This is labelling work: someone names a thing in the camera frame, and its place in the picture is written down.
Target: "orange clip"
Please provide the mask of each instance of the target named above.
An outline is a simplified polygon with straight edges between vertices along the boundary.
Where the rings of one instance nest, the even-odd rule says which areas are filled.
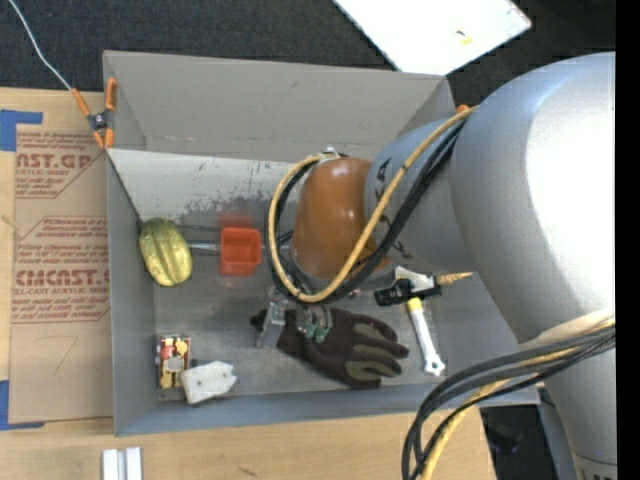
[[[116,109],[116,91],[118,89],[118,82],[115,78],[111,77],[107,81],[107,88],[105,90],[105,110],[100,114],[92,114],[87,106],[87,102],[77,89],[71,89],[71,94],[78,104],[78,108],[82,115],[87,118],[89,125],[93,129],[93,138],[98,143],[101,149],[113,147],[115,140],[115,134],[113,128],[111,128],[110,118],[111,114]]]

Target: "glove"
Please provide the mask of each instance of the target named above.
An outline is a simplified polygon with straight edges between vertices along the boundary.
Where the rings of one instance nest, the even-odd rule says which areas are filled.
[[[278,348],[356,389],[377,388],[382,376],[402,373],[397,360],[407,357],[409,349],[398,343],[391,327],[366,315],[330,311],[333,327],[322,343],[300,334],[295,310],[287,311]]]

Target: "wrench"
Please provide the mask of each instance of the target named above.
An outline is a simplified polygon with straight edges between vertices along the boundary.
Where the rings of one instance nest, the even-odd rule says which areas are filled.
[[[418,297],[409,299],[407,302],[407,310],[411,315],[413,328],[416,331],[418,342],[420,343],[420,350],[422,351],[422,358],[424,360],[424,367],[422,371],[424,373],[430,373],[435,377],[439,377],[442,370],[445,369],[445,365],[442,362],[442,359],[440,359],[440,355],[436,351],[436,347],[433,345],[433,339],[431,338],[427,320],[424,316],[422,300]]]

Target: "squash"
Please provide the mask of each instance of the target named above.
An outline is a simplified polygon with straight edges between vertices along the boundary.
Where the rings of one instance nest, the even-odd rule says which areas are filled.
[[[147,270],[158,284],[175,286],[189,279],[191,251],[173,222],[159,217],[146,221],[138,242]]]

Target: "orange cup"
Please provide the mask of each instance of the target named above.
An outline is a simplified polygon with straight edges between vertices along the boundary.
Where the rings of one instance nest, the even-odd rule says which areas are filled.
[[[223,228],[220,232],[220,274],[250,276],[262,262],[262,237],[255,228]]]

